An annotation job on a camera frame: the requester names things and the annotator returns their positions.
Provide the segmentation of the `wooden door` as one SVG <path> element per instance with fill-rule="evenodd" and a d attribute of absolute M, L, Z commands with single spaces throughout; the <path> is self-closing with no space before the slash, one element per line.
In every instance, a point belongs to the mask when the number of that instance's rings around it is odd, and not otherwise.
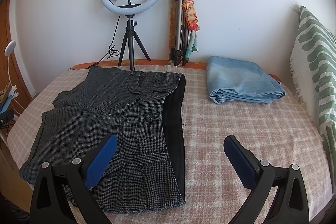
<path fill-rule="evenodd" d="M 1 40 L 1 90 L 9 83 L 7 71 L 7 57 L 4 55 L 5 47 L 12 41 L 10 32 L 10 19 L 9 19 L 10 0 L 3 0 L 1 2 L 1 21 L 0 21 L 0 40 Z M 13 106 L 20 113 L 25 109 L 32 100 L 32 97 L 26 87 L 26 84 L 19 70 L 15 53 L 10 55 L 9 71 L 11 83 L 17 86 L 19 96 L 13 101 Z"/>

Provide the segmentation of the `folded light blue jeans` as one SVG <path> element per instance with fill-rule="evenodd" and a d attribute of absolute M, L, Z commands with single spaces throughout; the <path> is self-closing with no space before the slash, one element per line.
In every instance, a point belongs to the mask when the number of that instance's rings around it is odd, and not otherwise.
<path fill-rule="evenodd" d="M 253 62 L 211 56 L 206 72 L 209 98 L 216 104 L 270 103 L 286 95 L 279 81 Z"/>

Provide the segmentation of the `green white patterned pillow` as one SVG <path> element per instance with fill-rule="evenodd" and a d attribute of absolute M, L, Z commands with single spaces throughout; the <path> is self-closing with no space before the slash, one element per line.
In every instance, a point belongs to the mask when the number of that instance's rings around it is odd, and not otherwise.
<path fill-rule="evenodd" d="M 335 190 L 335 35 L 305 6 L 298 14 L 291 74 L 297 95 L 322 137 Z"/>

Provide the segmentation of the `light blue chair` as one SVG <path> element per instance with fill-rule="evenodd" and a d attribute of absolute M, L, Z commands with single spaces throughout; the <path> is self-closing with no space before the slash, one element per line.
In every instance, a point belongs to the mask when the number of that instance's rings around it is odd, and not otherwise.
<path fill-rule="evenodd" d="M 1 114 L 7 111 L 8 107 L 10 106 L 11 100 L 12 100 L 11 97 L 8 97 L 5 100 L 4 104 L 2 105 L 1 111 L 0 111 Z"/>

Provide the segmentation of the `black mini tripod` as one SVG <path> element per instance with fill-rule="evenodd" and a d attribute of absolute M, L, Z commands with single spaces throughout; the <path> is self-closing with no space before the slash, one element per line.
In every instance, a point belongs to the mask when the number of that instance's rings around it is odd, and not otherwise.
<path fill-rule="evenodd" d="M 134 26 L 137 24 L 133 20 L 134 15 L 126 15 L 127 23 L 126 23 L 126 31 L 123 36 L 122 45 L 119 54 L 118 66 L 122 65 L 123 56 L 125 53 L 125 48 L 127 46 L 129 52 L 129 66 L 131 71 L 135 71 L 135 60 L 134 60 L 134 41 L 138 44 L 140 50 L 146 57 L 148 61 L 151 60 L 149 54 L 147 53 L 141 39 L 139 38 L 137 32 L 135 32 Z"/>

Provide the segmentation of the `folded silver black tripod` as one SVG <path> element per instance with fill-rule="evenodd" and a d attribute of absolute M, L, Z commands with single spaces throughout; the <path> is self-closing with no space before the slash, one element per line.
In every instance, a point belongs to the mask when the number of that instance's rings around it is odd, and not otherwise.
<path fill-rule="evenodd" d="M 174 2 L 174 45 L 171 52 L 174 66 L 185 66 L 187 63 L 185 54 L 187 51 L 189 31 L 186 25 L 185 13 L 182 8 L 183 1 L 184 0 L 175 0 Z"/>

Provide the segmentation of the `grey houndstooth pants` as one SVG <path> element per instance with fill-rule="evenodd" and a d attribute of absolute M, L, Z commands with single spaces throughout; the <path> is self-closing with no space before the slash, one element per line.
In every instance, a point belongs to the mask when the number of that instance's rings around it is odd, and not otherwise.
<path fill-rule="evenodd" d="M 21 177 L 35 184 L 44 162 L 83 158 L 106 135 L 117 149 L 89 187 L 100 208 L 113 214 L 160 211 L 185 204 L 185 146 L 180 73 L 92 67 L 86 79 L 61 92 L 42 123 Z"/>

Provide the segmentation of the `orange floral scarf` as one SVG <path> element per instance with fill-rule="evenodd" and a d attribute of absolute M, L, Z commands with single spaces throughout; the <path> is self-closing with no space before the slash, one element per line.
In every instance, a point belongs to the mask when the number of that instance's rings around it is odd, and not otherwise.
<path fill-rule="evenodd" d="M 186 61 L 189 61 L 191 53 L 198 51 L 197 31 L 199 31 L 200 26 L 198 24 L 197 13 L 195 11 L 193 0 L 183 0 L 182 10 L 184 12 L 186 27 L 190 33 L 187 40 L 187 50 L 186 53 L 183 54 L 183 58 Z"/>

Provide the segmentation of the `orange floral bed sheet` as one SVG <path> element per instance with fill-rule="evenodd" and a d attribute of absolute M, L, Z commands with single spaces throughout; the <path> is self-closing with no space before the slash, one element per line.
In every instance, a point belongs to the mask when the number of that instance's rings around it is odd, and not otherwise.
<path fill-rule="evenodd" d="M 98 66 L 80 64 L 71 68 L 71 75 L 83 80 L 80 86 L 89 90 L 102 88 L 104 92 L 131 91 L 141 94 L 146 90 L 167 92 L 177 86 L 177 74 L 185 77 L 186 86 L 206 87 L 206 64 L 188 63 L 185 67 L 174 66 L 166 60 L 136 60 L 135 71 L 127 64 L 120 67 L 117 61 L 104 61 Z"/>

